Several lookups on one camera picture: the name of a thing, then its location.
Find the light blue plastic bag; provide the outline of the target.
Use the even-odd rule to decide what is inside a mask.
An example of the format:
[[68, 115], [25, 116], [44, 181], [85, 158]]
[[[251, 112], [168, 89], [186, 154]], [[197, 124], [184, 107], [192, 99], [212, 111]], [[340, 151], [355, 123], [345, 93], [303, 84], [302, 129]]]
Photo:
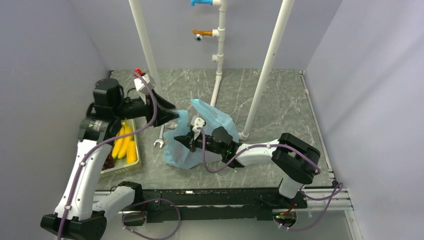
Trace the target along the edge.
[[188, 111], [177, 111], [177, 126], [164, 134], [164, 163], [191, 169], [202, 164], [203, 159], [206, 163], [229, 160], [240, 141], [233, 119], [198, 98], [192, 99], [191, 104], [199, 116], [189, 120]]

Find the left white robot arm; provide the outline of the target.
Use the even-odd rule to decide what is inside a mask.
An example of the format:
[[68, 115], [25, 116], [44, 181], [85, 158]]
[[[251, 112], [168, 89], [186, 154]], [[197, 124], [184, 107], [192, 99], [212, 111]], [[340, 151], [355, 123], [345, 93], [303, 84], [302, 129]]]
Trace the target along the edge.
[[94, 101], [78, 131], [77, 154], [67, 187], [51, 214], [40, 226], [58, 239], [99, 240], [108, 222], [125, 208], [137, 210], [146, 200], [141, 184], [123, 181], [108, 196], [94, 202], [104, 162], [117, 142], [122, 120], [144, 117], [159, 127], [178, 117], [175, 105], [156, 93], [147, 76], [135, 79], [139, 97], [125, 96], [114, 78], [96, 82]]

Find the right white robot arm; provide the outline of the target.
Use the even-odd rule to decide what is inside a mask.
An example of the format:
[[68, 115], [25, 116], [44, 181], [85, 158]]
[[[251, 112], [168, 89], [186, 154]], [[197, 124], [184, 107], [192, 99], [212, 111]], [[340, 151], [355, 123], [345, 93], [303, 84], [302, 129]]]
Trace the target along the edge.
[[222, 126], [215, 128], [210, 135], [205, 134], [202, 128], [194, 127], [174, 139], [192, 153], [201, 149], [203, 157], [206, 152], [220, 155], [225, 166], [230, 168], [275, 164], [286, 174], [275, 194], [276, 203], [282, 208], [289, 207], [297, 192], [321, 173], [318, 166], [320, 151], [288, 132], [269, 142], [245, 144], [234, 141]]

